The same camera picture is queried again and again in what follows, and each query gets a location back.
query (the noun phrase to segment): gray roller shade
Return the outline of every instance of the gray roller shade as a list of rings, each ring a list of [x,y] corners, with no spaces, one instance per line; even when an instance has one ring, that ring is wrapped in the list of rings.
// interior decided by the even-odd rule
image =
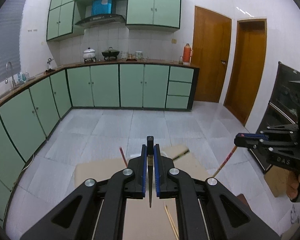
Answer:
[[[21,70],[19,38],[22,12],[26,0],[6,0],[0,8],[0,82],[6,78],[6,63],[10,61],[13,73]]]

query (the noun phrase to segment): blue box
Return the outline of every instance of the blue box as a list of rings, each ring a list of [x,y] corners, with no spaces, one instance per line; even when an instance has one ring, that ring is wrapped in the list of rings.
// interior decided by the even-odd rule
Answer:
[[[114,0],[94,0],[92,3],[91,16],[98,14],[115,13]]]

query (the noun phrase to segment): hand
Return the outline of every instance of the hand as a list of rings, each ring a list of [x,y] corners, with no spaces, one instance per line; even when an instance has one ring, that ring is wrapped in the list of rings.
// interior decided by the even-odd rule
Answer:
[[[297,178],[293,171],[289,172],[286,186],[286,193],[290,199],[294,199],[298,196],[298,187],[300,183],[300,175]]]

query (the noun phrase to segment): orange thermos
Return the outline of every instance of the orange thermos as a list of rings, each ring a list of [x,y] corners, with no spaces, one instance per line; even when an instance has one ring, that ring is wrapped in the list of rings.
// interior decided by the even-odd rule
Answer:
[[[183,48],[183,62],[190,63],[190,57],[191,57],[191,47],[189,43],[187,43]]]

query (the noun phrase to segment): drawer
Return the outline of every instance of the drawer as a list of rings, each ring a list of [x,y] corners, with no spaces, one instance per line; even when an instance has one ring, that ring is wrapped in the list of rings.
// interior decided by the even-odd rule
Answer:
[[[182,82],[192,82],[193,69],[186,67],[171,67],[170,77],[171,81],[182,81]]]
[[[187,109],[189,97],[167,96],[166,108]]]
[[[168,95],[171,96],[189,96],[191,83],[169,81]]]

